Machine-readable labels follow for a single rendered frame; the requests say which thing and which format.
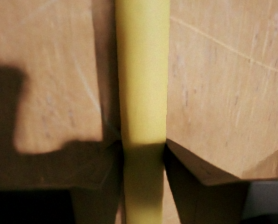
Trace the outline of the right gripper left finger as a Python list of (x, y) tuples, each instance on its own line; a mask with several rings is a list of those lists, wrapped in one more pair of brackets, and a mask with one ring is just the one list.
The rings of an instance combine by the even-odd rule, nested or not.
[(122, 180), (116, 140), (58, 185), (0, 186), (0, 224), (115, 224)]

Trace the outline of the long yellow rail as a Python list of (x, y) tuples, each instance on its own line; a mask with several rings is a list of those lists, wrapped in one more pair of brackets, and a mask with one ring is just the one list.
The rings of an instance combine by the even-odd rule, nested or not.
[(162, 224), (170, 0), (115, 0), (126, 224)]

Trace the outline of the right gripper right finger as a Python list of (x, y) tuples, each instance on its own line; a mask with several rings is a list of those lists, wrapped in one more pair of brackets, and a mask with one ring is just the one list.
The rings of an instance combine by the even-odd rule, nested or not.
[(165, 172), (180, 224), (254, 224), (278, 213), (278, 177), (241, 179), (171, 139)]

